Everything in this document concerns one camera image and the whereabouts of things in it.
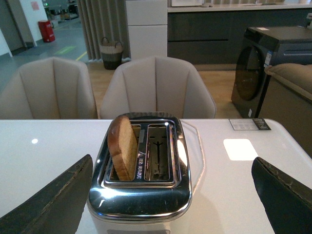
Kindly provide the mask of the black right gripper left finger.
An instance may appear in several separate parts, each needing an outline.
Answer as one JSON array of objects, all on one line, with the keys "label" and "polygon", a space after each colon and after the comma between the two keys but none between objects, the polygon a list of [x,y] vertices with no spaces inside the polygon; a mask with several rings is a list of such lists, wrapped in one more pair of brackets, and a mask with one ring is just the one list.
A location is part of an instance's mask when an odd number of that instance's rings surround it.
[{"label": "black right gripper left finger", "polygon": [[2,234],[74,234],[93,174],[85,155],[21,205],[1,217]]}]

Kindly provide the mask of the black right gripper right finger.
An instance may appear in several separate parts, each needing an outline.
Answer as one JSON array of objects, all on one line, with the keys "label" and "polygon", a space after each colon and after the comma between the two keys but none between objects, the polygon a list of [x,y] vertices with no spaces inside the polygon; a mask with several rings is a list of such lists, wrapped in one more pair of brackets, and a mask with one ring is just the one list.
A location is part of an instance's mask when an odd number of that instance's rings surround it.
[{"label": "black right gripper right finger", "polygon": [[276,234],[312,232],[312,190],[266,160],[252,164],[256,192]]}]

